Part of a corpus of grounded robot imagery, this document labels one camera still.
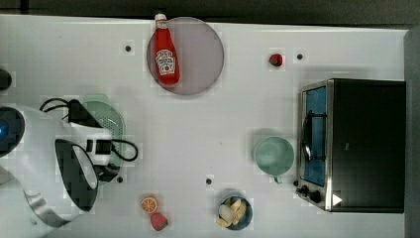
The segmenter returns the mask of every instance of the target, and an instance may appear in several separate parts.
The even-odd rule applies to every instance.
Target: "toaster oven door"
[[[304,92],[304,121],[301,131],[301,178],[325,185],[327,90],[319,87]]]

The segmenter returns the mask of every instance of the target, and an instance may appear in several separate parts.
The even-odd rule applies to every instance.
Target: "white countertop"
[[[331,77],[403,80],[406,31],[210,25],[224,45],[224,69],[209,91],[184,97],[161,89],[147,69],[151,21],[0,16],[0,68],[14,78],[0,102],[39,107],[48,96],[106,93],[128,138],[143,147],[140,160],[125,164],[123,183],[101,187],[92,214],[49,237],[403,237],[403,214],[324,212],[295,194],[295,164],[276,184],[254,165],[252,149],[268,135],[296,149],[303,85]],[[126,53],[126,44],[134,50]],[[285,55],[280,70],[269,66],[270,53]],[[215,223],[226,189],[253,204],[245,230]],[[139,207],[149,192],[169,220],[161,232]]]

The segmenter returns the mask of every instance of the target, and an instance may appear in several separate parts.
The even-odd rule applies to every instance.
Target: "mug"
[[[281,183],[281,175],[293,165],[293,147],[281,137],[271,136],[261,140],[254,149],[254,159],[259,168]]]

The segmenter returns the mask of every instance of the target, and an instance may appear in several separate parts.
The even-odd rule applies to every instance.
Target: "ketchup bottle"
[[[166,16],[157,14],[155,20],[157,24],[155,43],[157,75],[163,84],[176,84],[179,81],[179,63],[170,31],[167,28]]]

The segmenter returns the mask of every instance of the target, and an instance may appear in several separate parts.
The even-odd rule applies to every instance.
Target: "banana slice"
[[[241,206],[241,200],[238,199],[235,201],[235,203],[233,203],[231,205],[232,210],[234,210],[235,212],[239,209],[239,207]]]
[[[235,219],[232,222],[234,225],[238,225],[239,220],[245,215],[245,212],[247,211],[247,204],[242,201],[241,206],[238,208],[238,210],[235,212]]]
[[[227,205],[227,206],[231,206],[231,205],[232,205],[232,200],[231,200],[231,197],[229,197],[229,198],[226,200],[225,205]]]
[[[227,205],[221,205],[219,207],[219,215],[227,222],[232,222],[235,219],[235,211]]]
[[[222,218],[217,219],[216,222],[217,222],[217,224],[219,224],[220,226],[223,226],[223,227],[229,227],[232,224],[232,222],[227,222]]]
[[[247,204],[244,201],[242,201],[241,206],[235,213],[235,218],[240,220],[245,215],[246,211],[247,211]]]

